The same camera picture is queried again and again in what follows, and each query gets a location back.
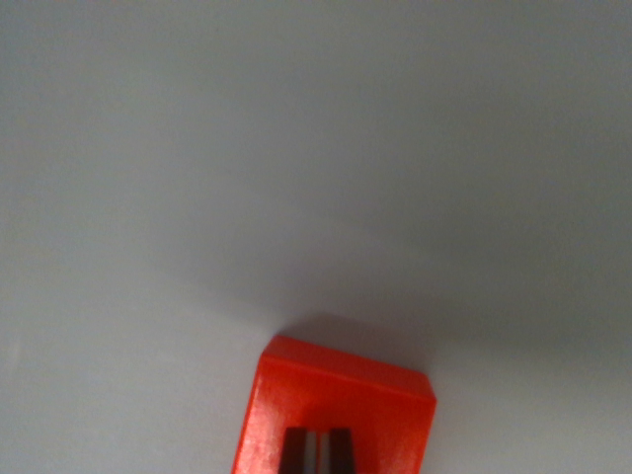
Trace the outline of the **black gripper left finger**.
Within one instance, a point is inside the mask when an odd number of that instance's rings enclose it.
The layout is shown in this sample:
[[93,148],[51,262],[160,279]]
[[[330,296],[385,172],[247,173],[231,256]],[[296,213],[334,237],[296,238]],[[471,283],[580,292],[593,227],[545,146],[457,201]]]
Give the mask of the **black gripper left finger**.
[[306,428],[285,430],[277,469],[278,474],[315,474],[317,469],[317,435]]

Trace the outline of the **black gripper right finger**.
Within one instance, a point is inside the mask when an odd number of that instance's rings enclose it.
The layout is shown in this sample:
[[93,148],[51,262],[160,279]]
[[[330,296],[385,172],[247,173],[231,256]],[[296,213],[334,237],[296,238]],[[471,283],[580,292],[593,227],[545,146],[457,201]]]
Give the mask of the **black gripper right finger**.
[[321,474],[356,474],[352,431],[334,428],[320,438]]

